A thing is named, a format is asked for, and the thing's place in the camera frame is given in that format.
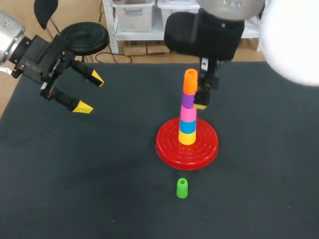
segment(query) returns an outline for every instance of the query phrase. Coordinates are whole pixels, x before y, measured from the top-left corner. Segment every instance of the stacked cups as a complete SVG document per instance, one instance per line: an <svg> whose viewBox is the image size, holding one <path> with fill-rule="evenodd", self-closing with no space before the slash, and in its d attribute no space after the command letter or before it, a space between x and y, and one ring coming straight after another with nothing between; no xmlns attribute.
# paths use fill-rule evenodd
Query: stacked cups
<svg viewBox="0 0 319 239"><path fill-rule="evenodd" d="M196 141L197 111L194 108L194 97L197 91L197 77L195 69L185 72L178 132L178 140L184 145L191 145Z"/></svg>

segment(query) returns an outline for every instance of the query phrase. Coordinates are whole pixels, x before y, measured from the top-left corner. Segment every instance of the red base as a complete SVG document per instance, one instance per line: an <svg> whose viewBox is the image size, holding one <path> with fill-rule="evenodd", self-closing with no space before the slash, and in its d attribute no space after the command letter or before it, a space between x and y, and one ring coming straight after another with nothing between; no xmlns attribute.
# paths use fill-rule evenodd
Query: red base
<svg viewBox="0 0 319 239"><path fill-rule="evenodd" d="M169 166L195 170L211 163L218 152L218 137L207 122L197 119L196 142L183 145L178 141L179 118L167 121L156 137L156 151Z"/></svg>

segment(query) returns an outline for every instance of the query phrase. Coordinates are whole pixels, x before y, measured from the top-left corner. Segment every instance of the black table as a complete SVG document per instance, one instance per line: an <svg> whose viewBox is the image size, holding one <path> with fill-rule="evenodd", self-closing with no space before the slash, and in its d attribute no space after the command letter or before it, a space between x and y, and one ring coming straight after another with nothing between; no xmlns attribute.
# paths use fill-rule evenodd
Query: black table
<svg viewBox="0 0 319 239"><path fill-rule="evenodd" d="M98 89L72 71L60 89L95 107L72 114L21 79L0 121L1 239L317 239L319 89L265 63L222 67L199 116L219 135L203 170L176 171L155 136L178 116L195 65L96 65ZM186 177L189 196L175 187Z"/></svg>

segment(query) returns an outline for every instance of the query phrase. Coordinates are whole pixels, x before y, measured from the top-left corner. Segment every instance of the shelf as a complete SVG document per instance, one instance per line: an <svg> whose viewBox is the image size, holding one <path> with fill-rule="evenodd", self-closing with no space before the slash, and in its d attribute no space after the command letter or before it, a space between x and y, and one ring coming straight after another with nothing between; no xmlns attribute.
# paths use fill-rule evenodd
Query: shelf
<svg viewBox="0 0 319 239"><path fill-rule="evenodd" d="M153 11L153 28L146 32L124 32L121 31L118 19L116 17L114 26L116 29L115 37L119 41L156 41L164 40L164 28L161 19L161 11L154 8ZM258 38L259 37L259 22L256 17L245 21L245 30L242 38Z"/></svg>

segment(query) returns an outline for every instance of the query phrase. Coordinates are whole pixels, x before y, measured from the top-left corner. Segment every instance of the black stool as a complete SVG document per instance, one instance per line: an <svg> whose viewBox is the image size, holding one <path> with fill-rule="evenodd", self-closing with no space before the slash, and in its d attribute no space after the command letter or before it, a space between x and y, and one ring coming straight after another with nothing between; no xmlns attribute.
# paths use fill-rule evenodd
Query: black stool
<svg viewBox="0 0 319 239"><path fill-rule="evenodd" d="M60 35L68 42L70 51L82 56L82 62L93 63L92 55L102 51L110 41L108 31L96 22L70 25L63 29Z"/></svg>
<svg viewBox="0 0 319 239"><path fill-rule="evenodd" d="M43 30L58 7L58 0L35 0L34 14ZM92 54L98 53L109 44L107 29L96 22L79 22L63 29L60 35L68 42L69 50L82 56L82 62L93 62Z"/></svg>

